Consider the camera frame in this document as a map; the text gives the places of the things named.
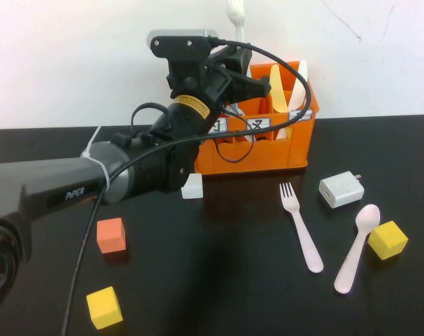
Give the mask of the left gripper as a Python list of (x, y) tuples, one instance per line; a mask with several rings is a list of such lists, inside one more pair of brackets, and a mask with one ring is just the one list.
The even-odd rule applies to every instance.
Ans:
[[(270, 93), (269, 77), (253, 79), (246, 76), (251, 58), (252, 51), (247, 48), (237, 48), (234, 54), (215, 52), (197, 55), (191, 52), (171, 52), (166, 56), (170, 98), (191, 96), (214, 109), (221, 105), (266, 97)], [(231, 76), (233, 71), (242, 75)]]

